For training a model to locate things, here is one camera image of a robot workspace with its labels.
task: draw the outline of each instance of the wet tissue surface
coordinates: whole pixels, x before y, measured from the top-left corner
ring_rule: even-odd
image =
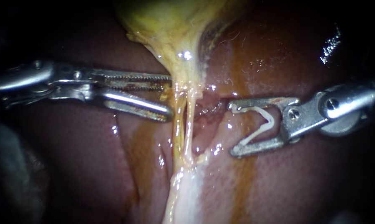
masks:
[[[31,5],[3,10],[11,19],[0,23],[0,66],[44,56],[168,74],[143,45],[126,38],[106,4],[65,9],[59,3],[54,9],[64,16],[49,18],[49,13],[45,22],[22,13]],[[329,223],[346,210],[364,222],[375,220],[375,124],[338,139],[312,133],[297,144],[241,160],[228,153],[265,122],[255,112],[232,114],[226,108],[231,99],[283,95],[306,100],[329,85],[375,74],[375,18],[340,17],[341,10],[337,3],[258,2],[216,41],[194,115],[192,150],[209,162],[198,168],[194,203],[199,209],[189,217],[192,223]],[[21,26],[32,21],[37,26]],[[42,27],[41,35],[35,27]],[[327,51],[338,41],[334,51]],[[267,111],[277,124],[277,110]],[[40,177],[43,193],[35,197],[47,201],[27,212],[40,217],[36,222],[163,222],[174,174],[172,123],[72,101],[39,102],[0,113],[0,121],[45,164],[48,178]],[[278,128],[257,140],[275,135]],[[33,169],[29,174],[37,177]],[[14,223],[3,212],[14,200],[4,196],[12,195],[9,191],[0,190],[3,223]],[[183,215],[191,214],[186,209]]]

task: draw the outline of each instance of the dark background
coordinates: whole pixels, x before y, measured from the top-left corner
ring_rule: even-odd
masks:
[[[284,2],[296,4],[301,2]],[[362,71],[358,73],[375,74],[375,1],[345,3],[343,1],[319,1],[311,7],[333,18],[340,27],[356,61],[367,55]],[[48,36],[61,32],[62,27],[81,12],[105,8],[111,13],[108,1],[0,1],[0,68],[17,65],[32,58],[50,57],[41,49],[40,42]],[[369,153],[375,142],[368,143]],[[370,206],[362,211],[369,223],[375,223],[375,192]]]

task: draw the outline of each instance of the screw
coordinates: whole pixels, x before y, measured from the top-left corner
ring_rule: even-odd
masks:
[[[333,99],[333,98],[328,99],[326,102],[326,107],[329,110],[335,110],[338,108],[339,105],[340,103],[336,99]]]
[[[35,61],[34,61],[35,69],[36,69],[36,70],[41,69],[41,64],[42,64],[41,60],[35,60]]]
[[[299,111],[296,109],[290,109],[288,111],[288,116],[290,117],[292,121],[296,121],[299,117]]]

